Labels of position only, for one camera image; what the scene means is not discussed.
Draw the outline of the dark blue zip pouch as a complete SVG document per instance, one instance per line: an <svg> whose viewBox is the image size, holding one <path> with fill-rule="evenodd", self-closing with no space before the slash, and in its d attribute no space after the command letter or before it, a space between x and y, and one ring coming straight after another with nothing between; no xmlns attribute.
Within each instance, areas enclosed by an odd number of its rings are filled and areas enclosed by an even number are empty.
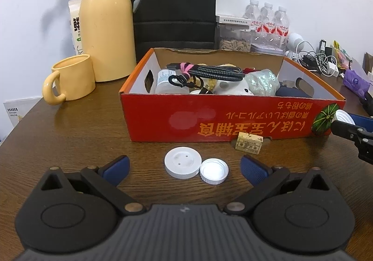
<svg viewBox="0 0 373 261"><path fill-rule="evenodd" d="M280 86L276 91L275 96L277 97L300 97L300 98L311 98L310 95L296 87Z"/></svg>

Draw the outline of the white yellow plush hamster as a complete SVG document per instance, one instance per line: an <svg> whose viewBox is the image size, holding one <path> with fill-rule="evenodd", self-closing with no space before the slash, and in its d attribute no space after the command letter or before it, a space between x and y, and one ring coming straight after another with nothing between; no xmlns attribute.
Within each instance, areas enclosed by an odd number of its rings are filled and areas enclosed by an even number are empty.
<svg viewBox="0 0 373 261"><path fill-rule="evenodd" d="M245 79L239 82L203 78L204 87L216 95L253 95Z"/></svg>

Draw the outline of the clear cotton swab container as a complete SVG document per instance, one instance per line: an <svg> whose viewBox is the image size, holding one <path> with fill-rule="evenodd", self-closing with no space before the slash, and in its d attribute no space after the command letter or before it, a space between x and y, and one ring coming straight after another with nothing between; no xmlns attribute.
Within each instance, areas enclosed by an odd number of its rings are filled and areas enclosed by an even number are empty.
<svg viewBox="0 0 373 261"><path fill-rule="evenodd" d="M187 87L178 87L170 84L169 77L176 75L176 71L163 69L157 74L157 85L155 94L189 94Z"/></svg>

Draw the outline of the red artificial rose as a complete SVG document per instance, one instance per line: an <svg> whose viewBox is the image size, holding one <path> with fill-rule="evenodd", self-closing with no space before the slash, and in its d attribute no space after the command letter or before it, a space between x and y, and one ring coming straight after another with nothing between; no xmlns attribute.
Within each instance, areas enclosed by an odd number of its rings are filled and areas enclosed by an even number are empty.
<svg viewBox="0 0 373 261"><path fill-rule="evenodd" d="M249 73L252 73L252 72L255 72L255 71L260 71L260 69L259 70L255 69L255 68L244 68L243 69L244 74L249 74Z"/></svg>

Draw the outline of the colourful snack packet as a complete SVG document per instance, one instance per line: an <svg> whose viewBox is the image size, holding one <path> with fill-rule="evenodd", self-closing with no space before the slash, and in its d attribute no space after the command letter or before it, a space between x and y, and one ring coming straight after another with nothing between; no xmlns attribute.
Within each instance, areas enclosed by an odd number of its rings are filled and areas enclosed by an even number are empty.
<svg viewBox="0 0 373 261"><path fill-rule="evenodd" d="M349 56L349 54L340 46L337 41L333 41L333 48L335 50L338 67L342 70L350 70L352 58Z"/></svg>

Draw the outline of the white round disc cap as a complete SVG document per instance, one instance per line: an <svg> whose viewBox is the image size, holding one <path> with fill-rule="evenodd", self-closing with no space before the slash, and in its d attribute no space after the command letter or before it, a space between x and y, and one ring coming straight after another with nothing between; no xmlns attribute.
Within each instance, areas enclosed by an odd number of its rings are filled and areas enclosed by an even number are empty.
<svg viewBox="0 0 373 261"><path fill-rule="evenodd" d="M187 180L198 175L201 163L201 155L190 147L176 147L164 157L166 172L179 180Z"/></svg>

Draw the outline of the yellow ceramic mug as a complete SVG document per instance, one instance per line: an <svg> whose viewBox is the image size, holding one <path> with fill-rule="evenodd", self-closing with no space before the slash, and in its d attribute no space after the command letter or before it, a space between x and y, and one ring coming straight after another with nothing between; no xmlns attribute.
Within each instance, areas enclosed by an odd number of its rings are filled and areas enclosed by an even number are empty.
<svg viewBox="0 0 373 261"><path fill-rule="evenodd" d="M95 75L88 54L63 59L51 70L42 88L43 98L50 105L81 99L95 90Z"/></svg>

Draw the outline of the water bottle right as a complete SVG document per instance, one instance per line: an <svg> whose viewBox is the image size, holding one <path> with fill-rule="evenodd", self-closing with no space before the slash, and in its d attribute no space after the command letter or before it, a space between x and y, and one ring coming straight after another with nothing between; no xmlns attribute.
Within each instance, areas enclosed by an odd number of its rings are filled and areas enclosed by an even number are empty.
<svg viewBox="0 0 373 261"><path fill-rule="evenodd" d="M286 48L286 39L288 37L290 21L285 7L279 7L274 14L275 32L273 33L274 45L281 50Z"/></svg>

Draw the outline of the water bottle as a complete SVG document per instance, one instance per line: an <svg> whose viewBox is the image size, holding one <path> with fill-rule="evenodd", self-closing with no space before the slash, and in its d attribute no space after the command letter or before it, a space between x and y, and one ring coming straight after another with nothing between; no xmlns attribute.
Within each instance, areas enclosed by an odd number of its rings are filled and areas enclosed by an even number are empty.
<svg viewBox="0 0 373 261"><path fill-rule="evenodd" d="M285 7L279 7L274 14L275 32L273 33L274 45L281 50L286 48L286 39L288 37L290 21Z"/></svg>
<svg viewBox="0 0 373 261"><path fill-rule="evenodd" d="M261 43L270 45L273 39L273 33L276 29L276 21L274 20L273 4L264 3L260 9L259 21L261 22L260 38Z"/></svg>
<svg viewBox="0 0 373 261"><path fill-rule="evenodd" d="M258 43L260 39L260 31L262 22L260 20L259 2L257 0L250 0L243 15L244 18L250 21L250 32L252 34L252 42Z"/></svg>

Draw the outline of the water bottle middle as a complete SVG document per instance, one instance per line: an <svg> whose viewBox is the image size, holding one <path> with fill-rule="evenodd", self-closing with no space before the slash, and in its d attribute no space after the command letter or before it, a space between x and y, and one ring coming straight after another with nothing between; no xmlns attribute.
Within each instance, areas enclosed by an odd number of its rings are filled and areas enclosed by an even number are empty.
<svg viewBox="0 0 373 261"><path fill-rule="evenodd" d="M260 9L259 21L261 22L260 38L261 43L270 45L273 39L273 33L276 29L276 21L274 20L273 4L264 3Z"/></svg>

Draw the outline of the clear snack container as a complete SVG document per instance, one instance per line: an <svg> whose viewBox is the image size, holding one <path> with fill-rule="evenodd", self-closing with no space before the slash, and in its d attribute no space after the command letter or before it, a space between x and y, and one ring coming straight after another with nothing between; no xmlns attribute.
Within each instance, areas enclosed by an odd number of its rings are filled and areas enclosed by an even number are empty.
<svg viewBox="0 0 373 261"><path fill-rule="evenodd" d="M250 52L252 33L248 27L219 24L219 49Z"/></svg>

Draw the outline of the water bottle left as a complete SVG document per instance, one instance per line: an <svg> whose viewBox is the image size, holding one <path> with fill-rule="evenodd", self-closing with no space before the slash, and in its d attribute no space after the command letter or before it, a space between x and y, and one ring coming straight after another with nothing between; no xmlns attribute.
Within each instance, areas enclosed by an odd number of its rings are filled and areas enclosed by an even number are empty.
<svg viewBox="0 0 373 261"><path fill-rule="evenodd" d="M243 15L244 18L250 21L250 32L252 34L252 42L258 43L260 39L260 31L262 22L260 20L259 2L257 0L250 0Z"/></svg>

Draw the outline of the white flat box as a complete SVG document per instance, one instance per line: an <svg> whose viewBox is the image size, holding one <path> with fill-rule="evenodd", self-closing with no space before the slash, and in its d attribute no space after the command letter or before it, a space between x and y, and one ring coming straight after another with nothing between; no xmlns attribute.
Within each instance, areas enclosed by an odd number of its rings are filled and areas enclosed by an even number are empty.
<svg viewBox="0 0 373 261"><path fill-rule="evenodd" d="M216 22L219 24L249 26L250 20L243 17L234 17L230 15L216 15Z"/></svg>

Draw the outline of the white milk carton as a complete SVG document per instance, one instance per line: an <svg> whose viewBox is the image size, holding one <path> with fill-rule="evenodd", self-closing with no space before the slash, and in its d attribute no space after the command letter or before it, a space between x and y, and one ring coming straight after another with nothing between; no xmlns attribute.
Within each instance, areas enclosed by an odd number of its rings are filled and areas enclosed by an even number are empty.
<svg viewBox="0 0 373 261"><path fill-rule="evenodd" d="M76 55L80 55L83 53L79 18L81 1L82 0L70 0L68 2L71 36Z"/></svg>

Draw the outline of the black paper shopping bag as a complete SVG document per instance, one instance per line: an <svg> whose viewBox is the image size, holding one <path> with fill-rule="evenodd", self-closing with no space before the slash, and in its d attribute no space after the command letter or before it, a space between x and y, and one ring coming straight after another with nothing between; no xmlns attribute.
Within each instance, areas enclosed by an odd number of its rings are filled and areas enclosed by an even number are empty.
<svg viewBox="0 0 373 261"><path fill-rule="evenodd" d="M141 0L133 15L135 52L215 49L216 0Z"/></svg>

